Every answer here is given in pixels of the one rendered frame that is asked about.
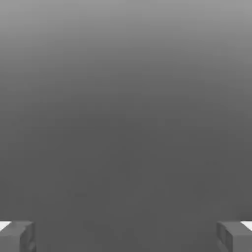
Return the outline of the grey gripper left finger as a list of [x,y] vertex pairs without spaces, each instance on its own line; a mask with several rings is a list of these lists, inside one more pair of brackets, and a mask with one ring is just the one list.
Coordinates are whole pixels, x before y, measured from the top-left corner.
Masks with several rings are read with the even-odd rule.
[[0,252],[36,252],[35,222],[0,220]]

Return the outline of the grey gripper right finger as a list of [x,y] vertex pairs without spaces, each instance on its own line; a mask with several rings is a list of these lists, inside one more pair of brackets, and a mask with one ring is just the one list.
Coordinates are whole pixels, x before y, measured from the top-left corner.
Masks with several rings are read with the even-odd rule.
[[252,252],[252,221],[218,221],[219,252]]

